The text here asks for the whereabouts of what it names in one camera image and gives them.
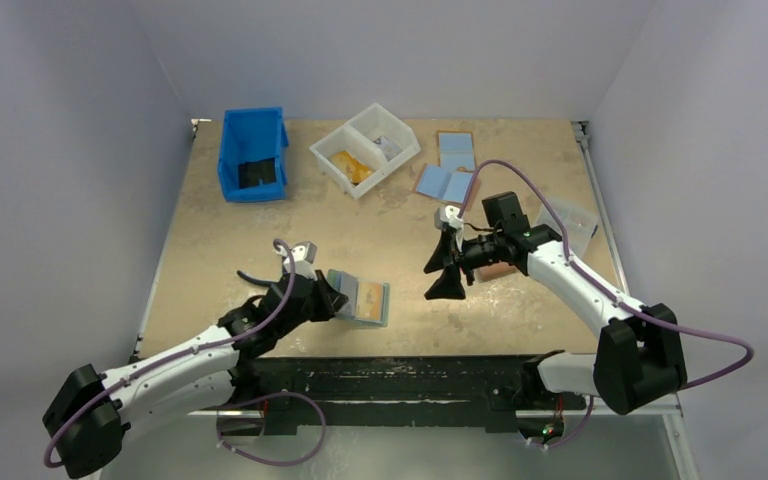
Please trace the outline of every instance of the clear plastic container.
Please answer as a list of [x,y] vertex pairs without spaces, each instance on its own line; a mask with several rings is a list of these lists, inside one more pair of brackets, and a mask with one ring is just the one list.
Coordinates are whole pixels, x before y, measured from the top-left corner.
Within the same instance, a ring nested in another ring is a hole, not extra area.
[[[552,205],[555,213],[558,214],[561,222],[567,228],[570,248],[573,253],[583,258],[584,253],[587,252],[587,246],[590,244],[590,239],[596,234],[596,229],[599,226],[599,216],[562,198],[548,197],[547,200],[549,200],[549,204]],[[556,232],[561,233],[558,224],[555,223],[555,219],[549,215],[549,211],[546,210],[544,205],[540,206],[540,213],[537,215],[537,221],[534,224],[549,225]]]
[[[377,103],[310,147],[319,170],[355,199],[381,183],[419,150],[419,141],[413,130]],[[353,184],[344,172],[331,163],[331,158],[343,151],[372,169],[372,175]]]

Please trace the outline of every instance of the cable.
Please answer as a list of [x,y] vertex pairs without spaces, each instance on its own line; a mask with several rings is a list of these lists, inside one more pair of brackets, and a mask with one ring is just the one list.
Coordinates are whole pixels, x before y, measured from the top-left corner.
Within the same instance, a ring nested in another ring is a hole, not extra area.
[[[673,332],[678,333],[684,333],[686,335],[691,335],[698,338],[705,338],[708,340],[714,340],[717,342],[723,342],[723,343],[730,343],[732,345],[737,345],[739,347],[743,347],[744,350],[746,350],[745,354],[743,355],[743,358],[740,360],[732,363],[731,365],[728,365],[727,367],[717,370],[714,373],[705,375],[703,377],[697,378],[696,380],[693,380],[691,382],[688,382],[682,387],[682,390],[687,390],[689,388],[698,387],[700,385],[704,385],[710,381],[716,380],[722,376],[728,375],[731,372],[734,372],[735,370],[743,367],[747,363],[749,363],[752,358],[755,357],[755,349],[752,348],[752,345],[749,344],[749,342],[742,340],[737,337],[732,337],[730,335],[723,335],[720,333],[715,332],[708,332],[705,330],[699,330],[695,328],[685,327],[681,325],[675,325],[669,322],[665,322],[661,319],[655,318],[651,315],[648,315],[646,313],[643,313],[639,309],[632,307],[631,305],[628,305],[624,301],[622,301],[621,297],[617,297],[617,295],[606,286],[602,285],[598,280],[593,278],[589,273],[587,273],[584,268],[582,268],[580,265],[577,264],[576,261],[574,261],[574,258],[571,258],[571,252],[570,252],[570,246],[569,246],[569,238],[567,237],[567,228],[564,226],[563,222],[561,222],[560,217],[555,212],[555,209],[552,208],[552,206],[549,204],[549,201],[546,200],[546,197],[543,196],[543,193],[540,192],[540,189],[537,188],[537,185],[535,185],[525,174],[518,168],[516,168],[514,165],[512,165],[510,162],[506,162],[504,160],[486,160],[481,163],[481,165],[478,166],[478,168],[475,169],[475,173],[472,175],[472,178],[469,180],[469,186],[466,190],[466,196],[464,198],[471,198],[472,190],[475,188],[475,180],[478,178],[478,173],[487,165],[490,164],[496,164],[501,165],[510,171],[514,172],[519,178],[521,178],[526,184],[528,184],[528,187],[531,188],[531,191],[534,192],[535,195],[537,195],[537,198],[540,199],[540,202],[543,203],[543,206],[546,207],[546,211],[549,212],[549,215],[552,216],[552,219],[555,220],[555,223],[558,224],[558,228],[561,230],[561,241],[563,243],[564,248],[564,257],[566,257],[567,262],[570,264],[570,266],[575,270],[584,280],[586,280],[588,283],[593,285],[596,289],[598,289],[600,292],[605,294],[609,299],[611,299],[612,302],[617,304],[617,306],[626,312],[634,315],[637,318],[640,318],[641,320],[645,322],[652,323],[654,325],[657,325],[658,327],[661,327],[666,330],[671,330]],[[458,212],[458,218],[463,218],[464,210],[466,208],[466,204],[461,205],[461,209]]]
[[562,447],[569,442],[573,441],[581,435],[581,432],[584,430],[584,426],[587,425],[587,421],[590,420],[590,415],[593,413],[593,396],[590,396],[590,402],[587,404],[587,410],[584,412],[584,417],[581,419],[580,422],[578,422],[578,425],[575,426],[575,429],[573,429],[572,432],[569,433],[569,435],[564,435],[560,440],[557,442],[549,445],[549,444],[543,444],[540,448],[544,450],[553,450],[558,447]]
[[299,400],[305,401],[310,406],[313,407],[314,411],[316,411],[316,414],[319,416],[319,422],[322,425],[322,431],[319,434],[319,440],[316,442],[316,445],[309,452],[307,452],[306,454],[302,455],[301,457],[295,460],[270,460],[268,458],[262,458],[256,455],[252,455],[251,453],[244,452],[243,450],[240,450],[239,448],[228,443],[225,440],[225,437],[222,436],[222,432],[219,430],[218,421],[216,422],[216,436],[219,439],[219,443],[216,446],[225,447],[225,449],[231,453],[236,453],[241,457],[248,458],[249,460],[253,460],[255,462],[262,463],[264,465],[269,465],[270,467],[292,467],[294,465],[302,464],[310,460],[311,458],[313,458],[314,455],[319,453],[319,450],[322,448],[322,445],[325,443],[325,431],[327,427],[325,425],[325,413],[322,411],[322,408],[319,405],[317,405],[316,402],[314,402],[310,397],[307,397],[305,395],[302,395],[301,393],[296,393],[296,392],[277,392],[277,393],[270,393],[269,395],[264,395],[262,397],[253,398],[243,403],[226,405],[225,407],[242,408],[242,407],[246,407],[256,403],[260,403],[264,400],[269,400],[277,397],[293,397],[293,398],[298,398]]
[[[285,251],[287,252],[290,251],[290,246],[287,245],[280,238],[276,238],[275,240],[273,240],[272,246],[276,248],[283,247]],[[224,340],[217,340],[214,342],[203,343],[199,345],[197,349],[186,348],[178,352],[169,354],[168,356],[163,357],[159,360],[156,360],[150,363],[149,365],[146,365],[145,367],[140,368],[139,370],[136,370],[135,372],[131,373],[129,379],[126,379],[126,378],[119,379],[119,381],[109,386],[103,392],[99,393],[98,395],[90,399],[90,401],[88,401],[83,406],[81,406],[81,408],[79,408],[78,411],[72,414],[72,416],[69,417],[69,419],[63,423],[63,425],[61,425],[61,427],[54,433],[54,435],[51,436],[51,440],[48,442],[48,445],[46,445],[45,447],[45,453],[43,454],[43,460],[42,460],[43,464],[45,464],[45,466],[48,468],[57,468],[57,467],[63,466],[62,460],[57,462],[54,462],[51,460],[51,454],[54,452],[54,447],[57,445],[57,442],[59,442],[60,439],[63,438],[63,435],[66,433],[66,430],[68,430],[69,427],[71,427],[79,418],[81,418],[85,413],[87,413],[87,411],[89,411],[90,408],[94,407],[102,399],[107,398],[111,394],[119,391],[122,387],[125,386],[126,382],[129,383],[130,381],[137,380],[141,376],[145,375],[146,373],[149,373],[170,362],[174,362],[179,358],[186,357],[187,355],[195,355],[198,352],[201,352],[204,350],[211,350],[214,348],[223,347],[225,345],[228,345],[229,343],[239,342],[240,340],[244,340],[254,335],[255,333],[263,330],[269,323],[272,322],[272,320],[274,320],[278,316],[279,313],[281,313],[281,310],[284,308],[284,306],[287,304],[287,302],[290,299],[290,295],[289,295],[290,292],[293,291],[293,286],[295,285],[295,282],[296,282],[296,263],[292,255],[288,255],[288,258],[290,259],[290,262],[289,262],[290,263],[290,279],[287,282],[287,290],[284,293],[284,296],[281,297],[281,301],[278,302],[278,306],[275,307],[275,310],[273,310],[272,313],[270,313],[264,321],[260,322],[251,330],[246,330],[245,332],[237,336],[226,338]]]
[[272,282],[270,282],[269,280],[261,280],[259,278],[251,277],[242,270],[237,270],[237,276],[251,283],[252,285],[257,285],[258,287],[269,287],[270,285],[272,285]]
[[476,227],[475,225],[473,225],[473,224],[471,224],[469,222],[464,222],[464,225],[466,225],[469,228],[475,230],[476,232],[492,232],[493,231],[492,228]]

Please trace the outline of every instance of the table surface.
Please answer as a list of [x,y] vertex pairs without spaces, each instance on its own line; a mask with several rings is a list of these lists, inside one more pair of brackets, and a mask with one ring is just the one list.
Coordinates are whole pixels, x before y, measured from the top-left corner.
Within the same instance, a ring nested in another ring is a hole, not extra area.
[[[193,145],[149,306],[141,356],[187,340],[262,288],[235,271],[276,279],[280,263],[272,239],[318,246],[315,266],[345,270],[390,284],[389,324],[358,327],[332,320],[307,323],[278,343],[272,356],[488,355],[555,349],[593,352],[596,339],[548,289],[520,274],[466,287],[462,301],[426,301],[437,278],[422,268],[439,239],[433,214],[439,202],[412,192],[416,175],[437,163],[438,130],[471,131],[476,160],[509,160],[549,196],[597,213],[593,190],[570,123],[566,120],[407,120],[422,151],[359,200],[321,174],[308,147],[340,120],[288,120],[289,199],[232,204],[222,198],[216,174],[222,125],[202,123]],[[492,166],[481,172],[477,200],[514,191],[535,219],[537,197],[516,176]],[[483,225],[480,202],[465,220]],[[585,261],[616,283],[602,228]]]

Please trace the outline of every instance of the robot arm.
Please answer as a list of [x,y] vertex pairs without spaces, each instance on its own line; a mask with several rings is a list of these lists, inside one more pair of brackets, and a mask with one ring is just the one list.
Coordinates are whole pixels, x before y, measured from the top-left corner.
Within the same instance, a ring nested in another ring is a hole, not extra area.
[[292,255],[298,267],[292,289],[290,274],[284,274],[265,295],[250,298],[216,325],[163,353],[101,373],[92,365],[74,370],[43,416],[53,440],[62,431],[54,447],[69,477],[102,468],[123,445],[170,420],[259,396],[250,360],[275,348],[302,323],[333,318],[348,301],[312,268],[311,247],[300,244],[290,253],[278,252]]
[[575,255],[564,254],[560,235],[546,225],[531,227],[514,193],[489,197],[482,203],[492,233],[468,240],[463,238],[458,209],[447,206],[438,210],[435,225],[441,230],[440,242],[425,273],[442,270],[442,274],[425,298],[464,299],[461,273],[472,285],[474,269],[503,261],[548,287],[599,338],[596,355],[553,352],[526,366],[533,369],[528,376],[531,385],[523,386],[527,393],[599,396],[613,411],[624,415],[676,392],[687,382],[678,333],[649,325],[619,304],[675,324],[669,308],[648,307],[623,295],[579,261],[576,267],[590,277],[590,281],[585,280],[571,264]]

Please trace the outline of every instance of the white divided tray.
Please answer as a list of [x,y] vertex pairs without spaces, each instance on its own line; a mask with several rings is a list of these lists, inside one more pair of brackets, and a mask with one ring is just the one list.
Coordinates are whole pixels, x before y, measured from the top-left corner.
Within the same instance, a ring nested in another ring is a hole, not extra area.
[[[390,160],[374,142],[382,136],[401,149]],[[358,185],[352,185],[349,178],[331,163],[330,158],[344,150],[373,170],[372,175]],[[419,153],[419,141],[405,122],[376,103],[311,145],[310,151],[316,155],[319,170],[352,198],[358,199]]]

